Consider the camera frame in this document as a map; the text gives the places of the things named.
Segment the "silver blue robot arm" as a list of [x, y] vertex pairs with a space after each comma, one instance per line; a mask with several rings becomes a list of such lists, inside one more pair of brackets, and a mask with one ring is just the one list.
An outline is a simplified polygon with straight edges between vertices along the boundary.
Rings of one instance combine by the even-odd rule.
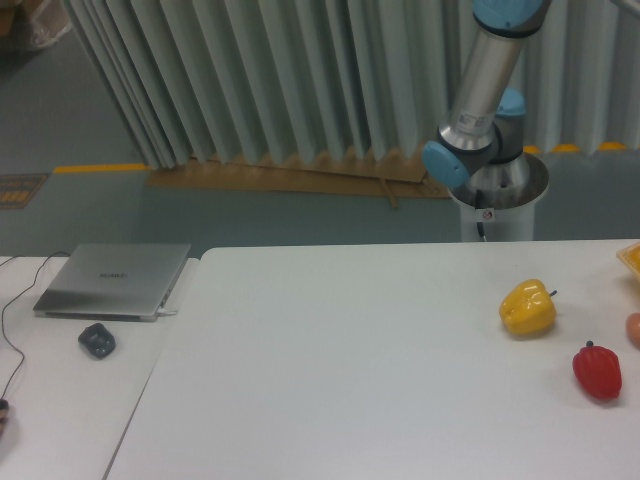
[[635, 1], [476, 1], [477, 28], [451, 108], [425, 144], [427, 174], [474, 208], [543, 195], [526, 148], [639, 145]]

